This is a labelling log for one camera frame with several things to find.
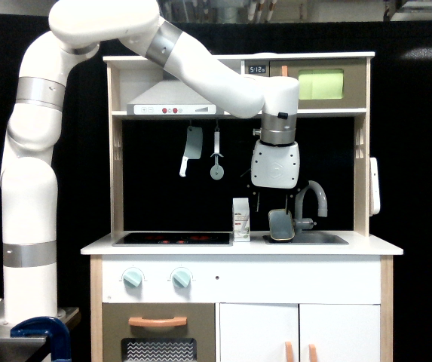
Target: white countertop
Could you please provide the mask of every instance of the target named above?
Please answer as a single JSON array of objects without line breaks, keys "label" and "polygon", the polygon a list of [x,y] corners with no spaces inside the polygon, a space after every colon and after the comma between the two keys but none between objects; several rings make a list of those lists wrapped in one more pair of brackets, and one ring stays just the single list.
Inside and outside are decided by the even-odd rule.
[{"label": "white countertop", "polygon": [[250,242],[233,242],[224,246],[157,245],[157,246],[113,246],[132,231],[107,235],[81,249],[83,255],[402,255],[399,247],[377,238],[364,237],[353,231],[325,231],[337,235],[348,245],[275,245],[266,244],[264,235],[269,232],[251,232]]}]

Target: gray faucet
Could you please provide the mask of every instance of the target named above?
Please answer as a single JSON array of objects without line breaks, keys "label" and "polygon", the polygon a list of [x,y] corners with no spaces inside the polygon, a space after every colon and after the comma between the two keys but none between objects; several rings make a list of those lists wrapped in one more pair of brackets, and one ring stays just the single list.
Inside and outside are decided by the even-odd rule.
[{"label": "gray faucet", "polygon": [[303,218],[303,199],[309,189],[314,191],[318,199],[318,216],[328,216],[328,204],[323,188],[316,181],[309,181],[308,185],[296,195],[294,200],[294,228],[296,234],[301,234],[302,230],[312,229],[316,225],[313,219]]}]

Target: cabinet handle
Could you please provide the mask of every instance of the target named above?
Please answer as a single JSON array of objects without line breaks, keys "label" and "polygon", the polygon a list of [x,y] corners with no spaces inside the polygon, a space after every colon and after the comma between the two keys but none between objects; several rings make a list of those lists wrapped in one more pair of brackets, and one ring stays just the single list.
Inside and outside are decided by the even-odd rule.
[{"label": "cabinet handle", "polygon": [[291,342],[286,342],[286,362],[293,362],[293,346]]},{"label": "cabinet handle", "polygon": [[187,324],[187,317],[175,317],[172,319],[143,319],[132,317],[128,320],[129,325],[134,327],[177,327]]},{"label": "cabinet handle", "polygon": [[317,362],[316,347],[314,345],[309,345],[309,361]]}]

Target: robotic arm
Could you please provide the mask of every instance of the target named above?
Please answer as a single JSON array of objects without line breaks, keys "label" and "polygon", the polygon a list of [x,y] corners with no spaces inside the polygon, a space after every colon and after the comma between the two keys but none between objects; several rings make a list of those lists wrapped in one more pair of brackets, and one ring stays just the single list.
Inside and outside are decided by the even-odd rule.
[{"label": "robotic arm", "polygon": [[120,39],[236,117],[262,111],[255,185],[289,189],[299,172],[294,78],[238,75],[160,17],[155,0],[59,0],[49,21],[51,32],[23,58],[2,160],[5,321],[12,325],[57,315],[57,179],[51,157],[68,74],[98,51],[100,41]]}]

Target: range hood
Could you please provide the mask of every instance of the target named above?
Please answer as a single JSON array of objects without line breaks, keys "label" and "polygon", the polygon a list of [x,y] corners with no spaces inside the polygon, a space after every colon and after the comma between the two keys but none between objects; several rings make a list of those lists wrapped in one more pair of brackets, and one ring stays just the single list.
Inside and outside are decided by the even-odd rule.
[{"label": "range hood", "polygon": [[223,115],[224,111],[177,79],[159,81],[127,104],[128,115]]}]

